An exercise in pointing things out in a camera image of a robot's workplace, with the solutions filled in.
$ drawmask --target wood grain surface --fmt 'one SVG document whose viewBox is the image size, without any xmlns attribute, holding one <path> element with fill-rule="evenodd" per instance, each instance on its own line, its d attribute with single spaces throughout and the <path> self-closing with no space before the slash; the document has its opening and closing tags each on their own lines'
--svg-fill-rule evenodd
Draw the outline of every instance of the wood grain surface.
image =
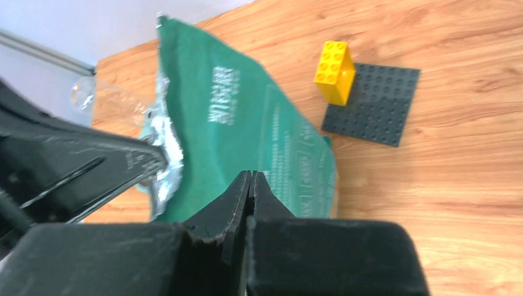
<svg viewBox="0 0 523 296">
<path fill-rule="evenodd" d="M 433 295 L 523 295 L 522 0 L 258 0 L 199 26 L 264 65 L 316 127 L 323 42 L 421 69 L 399 148 L 330 134 L 339 216 L 403 225 Z M 100 61 L 99 77 L 153 97 L 156 69 L 152 41 Z M 130 189 L 88 221 L 146 221 L 148 208 Z"/>
</svg>

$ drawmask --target yellow building block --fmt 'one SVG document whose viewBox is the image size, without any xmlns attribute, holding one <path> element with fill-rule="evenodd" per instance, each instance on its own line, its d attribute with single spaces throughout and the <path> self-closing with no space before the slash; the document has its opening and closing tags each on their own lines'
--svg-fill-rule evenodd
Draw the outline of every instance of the yellow building block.
<svg viewBox="0 0 523 296">
<path fill-rule="evenodd" d="M 346 42 L 327 41 L 316 69 L 314 82 L 325 99 L 334 105 L 347 105 L 356 68 Z"/>
</svg>

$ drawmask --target black lego baseplate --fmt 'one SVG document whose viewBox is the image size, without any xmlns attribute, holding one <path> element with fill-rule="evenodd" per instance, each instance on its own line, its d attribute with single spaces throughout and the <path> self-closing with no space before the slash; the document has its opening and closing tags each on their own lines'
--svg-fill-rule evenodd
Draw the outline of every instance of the black lego baseplate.
<svg viewBox="0 0 523 296">
<path fill-rule="evenodd" d="M 329 104 L 321 129 L 398 147 L 420 71 L 355 65 L 347 105 Z"/>
</svg>

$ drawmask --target green snack bag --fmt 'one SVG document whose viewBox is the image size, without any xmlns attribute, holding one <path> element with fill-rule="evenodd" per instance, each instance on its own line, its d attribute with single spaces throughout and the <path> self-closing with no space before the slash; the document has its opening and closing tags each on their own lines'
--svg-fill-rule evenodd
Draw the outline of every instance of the green snack bag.
<svg viewBox="0 0 523 296">
<path fill-rule="evenodd" d="M 242 170 L 265 173 L 296 216 L 329 217 L 336 182 L 331 148 L 267 72 L 212 35 L 159 18 L 160 71 L 184 154 L 180 187 L 157 221 L 184 221 Z"/>
</svg>

